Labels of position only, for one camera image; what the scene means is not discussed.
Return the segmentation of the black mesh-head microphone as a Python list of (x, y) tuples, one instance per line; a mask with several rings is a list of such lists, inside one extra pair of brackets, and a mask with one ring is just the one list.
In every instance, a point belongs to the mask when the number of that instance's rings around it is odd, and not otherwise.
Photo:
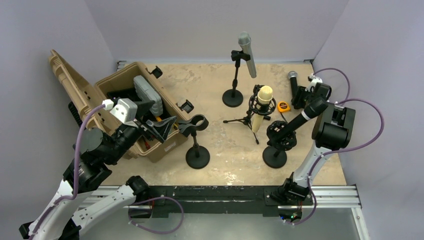
[(296, 94), (297, 94), (297, 91), (298, 91), (298, 81), (297, 81), (298, 73), (296, 71), (292, 70), (287, 74), (287, 77), (288, 77), (289, 82), (290, 82), (290, 89), (291, 89), (291, 93), (292, 93), (291, 104), (294, 105), (295, 97), (296, 97)]

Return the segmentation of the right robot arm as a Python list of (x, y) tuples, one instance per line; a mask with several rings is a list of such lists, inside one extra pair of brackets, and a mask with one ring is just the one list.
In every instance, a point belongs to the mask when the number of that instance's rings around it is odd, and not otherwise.
[(314, 178), (336, 151), (347, 147), (351, 140), (356, 111), (328, 102), (331, 87), (317, 83), (303, 110), (290, 122), (276, 120), (266, 129), (268, 137), (265, 152), (269, 153), (268, 166), (277, 167), (277, 156), (295, 146), (295, 131), (306, 122), (316, 119), (311, 138), (313, 140), (304, 161), (269, 198), (277, 202), (292, 204), (307, 198), (311, 193)]

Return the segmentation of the black round-base mic stand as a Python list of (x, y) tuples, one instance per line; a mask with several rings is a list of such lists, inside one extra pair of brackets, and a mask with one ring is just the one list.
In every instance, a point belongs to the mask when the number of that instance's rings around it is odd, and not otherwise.
[(199, 170), (208, 165), (210, 162), (210, 153), (207, 148), (199, 145), (197, 140), (197, 133), (205, 130), (209, 126), (209, 121), (202, 114), (196, 114), (189, 120), (178, 120), (179, 132), (188, 138), (193, 139), (193, 145), (190, 147), (186, 154), (185, 160), (189, 167)]

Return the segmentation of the black shock-mount round stand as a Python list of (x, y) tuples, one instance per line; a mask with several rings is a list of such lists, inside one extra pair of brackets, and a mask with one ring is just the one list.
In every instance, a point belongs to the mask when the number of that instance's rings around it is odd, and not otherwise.
[(276, 120), (266, 129), (267, 147), (262, 152), (262, 159), (271, 168), (278, 169), (287, 162), (286, 151), (297, 145), (296, 128), (291, 122)]

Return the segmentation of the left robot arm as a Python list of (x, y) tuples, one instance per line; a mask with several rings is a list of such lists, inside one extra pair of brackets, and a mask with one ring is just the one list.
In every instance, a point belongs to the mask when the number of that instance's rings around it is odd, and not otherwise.
[[(53, 198), (34, 221), (19, 227), (25, 240), (77, 240), (84, 230), (95, 224), (114, 209), (135, 202), (138, 205), (149, 199), (150, 187), (140, 176), (130, 177), (113, 194), (78, 211), (81, 203), (96, 191), (123, 155), (142, 137), (167, 139), (176, 123), (175, 116), (161, 121), (143, 120), (153, 101), (133, 102), (128, 98), (105, 99), (83, 119), (74, 145), (74, 157), (62, 176)], [(88, 122), (100, 110), (110, 112), (121, 124), (113, 134)]]

